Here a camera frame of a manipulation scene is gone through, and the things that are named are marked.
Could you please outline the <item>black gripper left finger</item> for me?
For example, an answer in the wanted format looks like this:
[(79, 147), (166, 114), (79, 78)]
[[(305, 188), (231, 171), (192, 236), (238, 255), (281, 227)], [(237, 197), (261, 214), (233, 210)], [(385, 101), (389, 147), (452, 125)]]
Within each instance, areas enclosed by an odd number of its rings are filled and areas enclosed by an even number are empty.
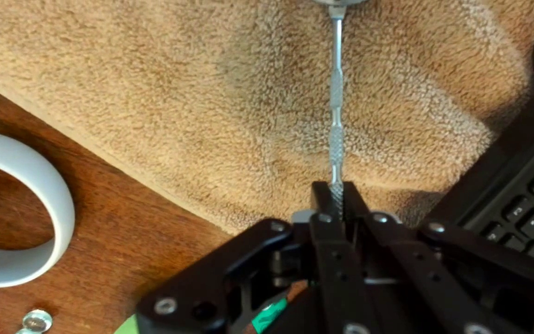
[(294, 281), (307, 288), (264, 334), (370, 334), (357, 244), (331, 214), (327, 184), (311, 186), (311, 208), (292, 221), (266, 218), (148, 292), (135, 334), (242, 334), (249, 320)]

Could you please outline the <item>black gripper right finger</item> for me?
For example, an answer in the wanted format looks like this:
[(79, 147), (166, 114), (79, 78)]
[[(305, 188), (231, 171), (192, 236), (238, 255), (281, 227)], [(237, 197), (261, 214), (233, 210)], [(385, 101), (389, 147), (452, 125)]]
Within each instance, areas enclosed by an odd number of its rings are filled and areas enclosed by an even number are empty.
[(407, 229), (346, 190), (370, 334), (534, 334), (534, 260), (440, 223)]

